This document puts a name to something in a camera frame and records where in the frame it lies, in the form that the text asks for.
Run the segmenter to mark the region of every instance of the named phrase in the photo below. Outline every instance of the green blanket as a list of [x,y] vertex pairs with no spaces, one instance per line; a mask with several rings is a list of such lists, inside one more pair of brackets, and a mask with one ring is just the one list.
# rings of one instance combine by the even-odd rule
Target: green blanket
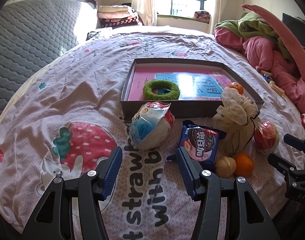
[[245,40],[248,40],[251,37],[261,36],[273,41],[279,48],[279,51],[282,53],[285,59],[293,61],[294,59],[290,55],[289,51],[285,47],[282,40],[279,38],[279,35],[270,27],[268,23],[265,22],[258,14],[250,12],[246,14],[240,20],[227,20],[221,23],[218,23],[215,26],[216,28],[227,29],[238,37],[243,37]]

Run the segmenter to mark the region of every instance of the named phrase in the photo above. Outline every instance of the silver screw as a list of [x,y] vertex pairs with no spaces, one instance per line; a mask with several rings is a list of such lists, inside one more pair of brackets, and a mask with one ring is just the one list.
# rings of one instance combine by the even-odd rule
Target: silver screw
[[244,177],[238,177],[237,180],[240,182],[240,183],[245,183],[246,182],[246,179]]
[[93,176],[95,176],[96,174],[97,174],[96,171],[88,171],[88,172],[87,172],[87,175],[88,175],[89,177],[93,177]]
[[61,182],[61,177],[56,177],[54,178],[54,183],[60,183]]
[[208,177],[208,176],[211,175],[211,172],[208,171],[208,170],[203,170],[203,171],[201,172],[201,174],[202,174],[203,176],[205,176],[205,177]]

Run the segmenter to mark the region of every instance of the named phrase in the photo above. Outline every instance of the white sheet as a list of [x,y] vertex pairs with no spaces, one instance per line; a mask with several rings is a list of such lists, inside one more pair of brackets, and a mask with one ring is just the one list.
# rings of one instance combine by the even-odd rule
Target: white sheet
[[[95,167],[105,151],[109,153],[117,144],[124,151],[122,167],[112,197],[101,205],[110,239],[126,239],[130,232],[151,240],[191,237],[199,203],[187,196],[176,164],[166,161],[177,148],[182,120],[175,121],[166,143],[156,152],[136,152],[129,147],[129,123],[123,121],[119,100],[134,58],[176,57],[180,52],[185,58],[226,64],[264,99],[260,117],[274,122],[280,133],[276,152],[298,169],[305,169],[303,153],[282,142],[286,133],[305,138],[298,110],[287,97],[281,98],[271,90],[240,54],[218,45],[211,35],[169,26],[125,27],[103,35],[70,50],[32,76],[0,117],[0,151],[4,153],[0,163],[0,213],[19,232],[56,174],[64,179],[78,177]],[[211,119],[193,121],[211,124]],[[70,140],[70,152],[60,159],[54,140],[60,137],[62,127],[73,132],[74,142]],[[105,137],[103,146],[89,150],[99,137]],[[284,177],[268,164],[267,156],[256,152],[253,141],[245,152],[255,161],[248,180],[274,217],[286,203]],[[147,160],[154,154],[161,159],[151,164]],[[131,209],[131,199],[140,206]],[[225,231],[225,210],[222,207],[218,239],[223,239]],[[81,239],[76,206],[74,215],[76,239]]]

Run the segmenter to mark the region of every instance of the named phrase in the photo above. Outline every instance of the orange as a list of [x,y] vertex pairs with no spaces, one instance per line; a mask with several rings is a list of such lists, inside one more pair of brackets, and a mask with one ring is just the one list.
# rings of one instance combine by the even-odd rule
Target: orange
[[237,89],[238,93],[240,95],[242,95],[244,93],[244,88],[242,87],[242,85],[240,85],[239,83],[237,82],[232,82],[230,85],[229,85],[230,88],[235,88]]
[[236,170],[235,170],[236,176],[248,177],[254,171],[254,161],[249,155],[245,153],[237,154],[235,157],[235,162],[236,162]]

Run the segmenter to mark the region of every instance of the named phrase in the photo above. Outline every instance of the gray quilted mattress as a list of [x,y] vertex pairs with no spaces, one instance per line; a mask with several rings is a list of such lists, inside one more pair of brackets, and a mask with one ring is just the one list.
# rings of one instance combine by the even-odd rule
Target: gray quilted mattress
[[81,6],[79,0],[24,0],[3,7],[0,114],[29,77],[78,45],[73,30]]

